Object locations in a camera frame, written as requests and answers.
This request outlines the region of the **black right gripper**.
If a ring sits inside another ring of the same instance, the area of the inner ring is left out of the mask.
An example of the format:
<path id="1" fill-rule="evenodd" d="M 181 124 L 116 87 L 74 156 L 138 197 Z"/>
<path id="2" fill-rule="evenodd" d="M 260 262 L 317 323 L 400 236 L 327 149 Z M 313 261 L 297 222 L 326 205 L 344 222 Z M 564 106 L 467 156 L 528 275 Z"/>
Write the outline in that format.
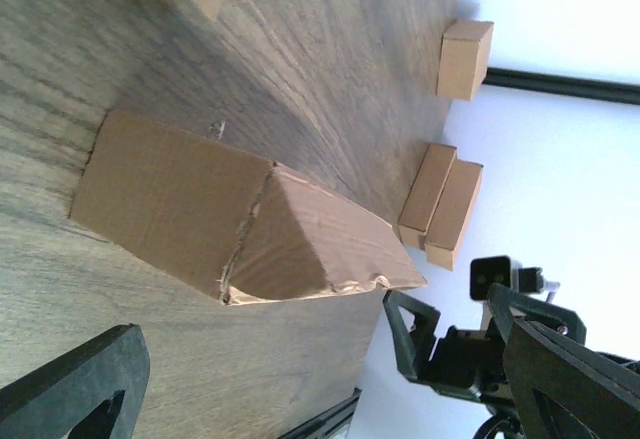
<path id="1" fill-rule="evenodd" d="M 409 382 L 469 402 L 513 404 L 503 365 L 505 342 L 499 333 L 451 326 L 437 340 L 441 313 L 434 307 L 397 290 L 386 292 L 383 307 L 397 370 Z"/>

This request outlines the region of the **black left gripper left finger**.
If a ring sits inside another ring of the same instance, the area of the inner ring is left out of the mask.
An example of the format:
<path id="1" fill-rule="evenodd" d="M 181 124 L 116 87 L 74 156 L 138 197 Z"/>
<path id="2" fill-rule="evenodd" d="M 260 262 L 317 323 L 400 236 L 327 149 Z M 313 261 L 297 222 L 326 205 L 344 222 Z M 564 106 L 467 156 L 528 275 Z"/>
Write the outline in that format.
<path id="1" fill-rule="evenodd" d="M 1 389 L 3 438 L 130 438 L 150 376 L 141 327 L 114 326 Z"/>

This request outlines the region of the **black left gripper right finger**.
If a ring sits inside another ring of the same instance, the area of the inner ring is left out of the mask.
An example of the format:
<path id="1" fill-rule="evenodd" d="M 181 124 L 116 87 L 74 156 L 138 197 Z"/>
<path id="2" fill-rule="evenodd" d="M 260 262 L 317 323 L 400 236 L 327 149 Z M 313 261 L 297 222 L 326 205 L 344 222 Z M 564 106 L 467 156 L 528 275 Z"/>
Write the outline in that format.
<path id="1" fill-rule="evenodd" d="M 639 363 L 584 346 L 577 313 L 493 284 L 489 307 L 527 438 L 637 438 Z"/>

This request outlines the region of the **brown cardboard box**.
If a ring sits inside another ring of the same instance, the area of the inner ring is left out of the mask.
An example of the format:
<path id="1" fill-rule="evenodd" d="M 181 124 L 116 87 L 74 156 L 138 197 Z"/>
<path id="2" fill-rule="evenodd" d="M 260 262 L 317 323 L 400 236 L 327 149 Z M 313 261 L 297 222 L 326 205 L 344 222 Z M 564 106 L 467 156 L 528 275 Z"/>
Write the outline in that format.
<path id="1" fill-rule="evenodd" d="M 270 159 L 109 113 L 70 216 L 226 305 L 425 284 L 392 226 Z"/>

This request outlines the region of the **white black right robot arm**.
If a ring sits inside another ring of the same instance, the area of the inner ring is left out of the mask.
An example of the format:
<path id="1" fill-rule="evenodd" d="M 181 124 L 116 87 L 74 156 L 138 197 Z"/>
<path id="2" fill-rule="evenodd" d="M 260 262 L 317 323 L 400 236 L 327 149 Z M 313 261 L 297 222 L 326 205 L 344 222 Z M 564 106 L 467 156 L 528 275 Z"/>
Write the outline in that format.
<path id="1" fill-rule="evenodd" d="M 573 311 L 505 286 L 488 291 L 485 330 L 450 327 L 437 309 L 400 291 L 383 299 L 396 365 L 409 382 L 484 405 L 478 438 L 636 438 L 639 363 L 586 348 Z"/>

